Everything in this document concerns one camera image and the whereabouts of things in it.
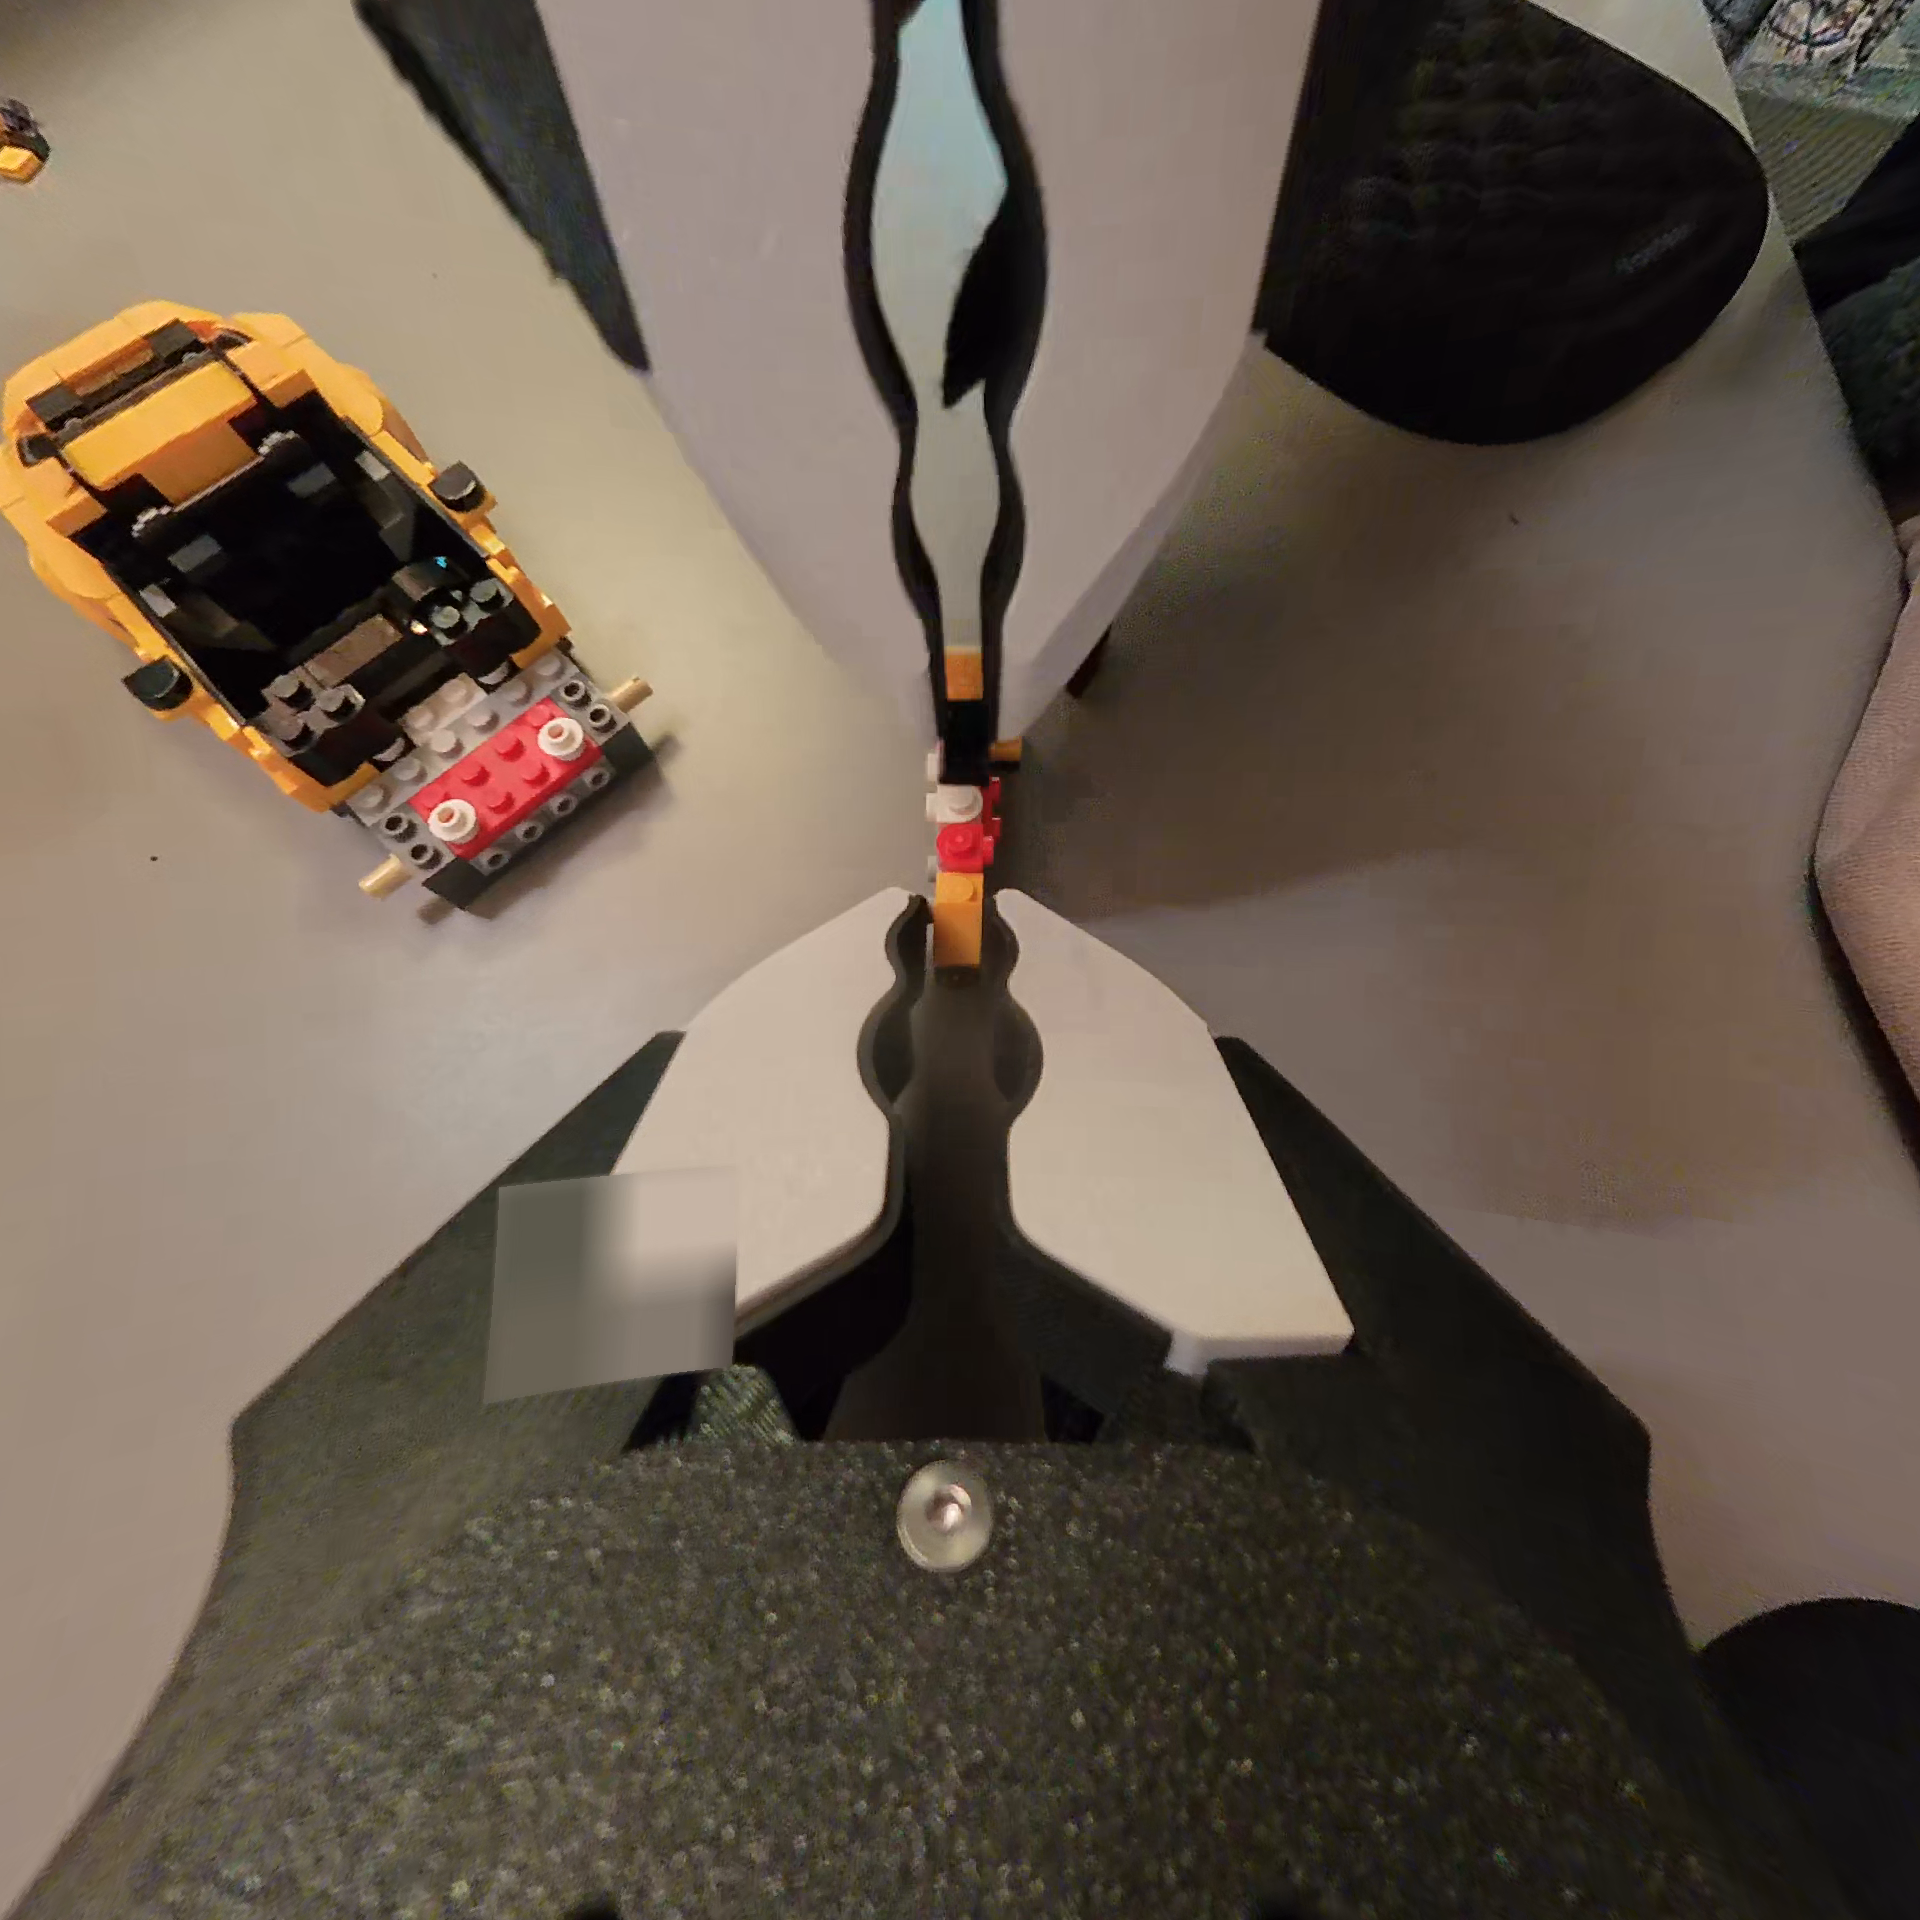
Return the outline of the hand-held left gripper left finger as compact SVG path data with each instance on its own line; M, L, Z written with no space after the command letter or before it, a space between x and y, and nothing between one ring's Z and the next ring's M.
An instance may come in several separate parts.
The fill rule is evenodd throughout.
M770 953L679 1036L624 1175L720 1169L737 1192L737 1334L838 1280L884 1238L894 1111L873 1026L924 899L882 890Z

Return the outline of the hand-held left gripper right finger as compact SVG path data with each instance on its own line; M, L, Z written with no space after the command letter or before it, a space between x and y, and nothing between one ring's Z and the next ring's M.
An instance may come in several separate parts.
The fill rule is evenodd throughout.
M1008 1139L1024 1241L1145 1322L1172 1374L1343 1354L1352 1315L1208 1022L1039 899L998 907L1041 1041Z

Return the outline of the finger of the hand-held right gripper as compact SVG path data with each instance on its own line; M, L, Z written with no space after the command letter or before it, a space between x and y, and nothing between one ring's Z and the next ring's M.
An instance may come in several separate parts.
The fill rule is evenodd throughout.
M894 542L900 447L848 297L872 8L537 11L663 420L807 634L934 739Z
M1255 310L1320 8L984 9L978 84L1035 200L1039 321L999 398L1020 566L982 618L1020 736L1161 551L1255 354Z

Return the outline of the red white orange lego strip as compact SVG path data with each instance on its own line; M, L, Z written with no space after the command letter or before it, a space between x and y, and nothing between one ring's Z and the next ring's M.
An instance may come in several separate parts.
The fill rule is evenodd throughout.
M1007 755L998 739L998 681L987 642L944 640L931 667L931 690L931 964L944 977L960 977L982 964L991 880L1001 843Z

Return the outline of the orange lego car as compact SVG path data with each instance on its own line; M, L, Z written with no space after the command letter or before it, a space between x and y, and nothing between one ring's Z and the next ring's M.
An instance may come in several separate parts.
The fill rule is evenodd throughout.
M4 519L123 689L471 907L655 762L471 466L296 321L144 302L4 384Z

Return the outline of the person's black fleece jacket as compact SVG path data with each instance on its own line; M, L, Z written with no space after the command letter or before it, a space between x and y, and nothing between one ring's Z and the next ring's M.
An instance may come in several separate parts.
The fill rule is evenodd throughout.
M1918 497L1918 123L1794 244L1863 463L1892 519Z

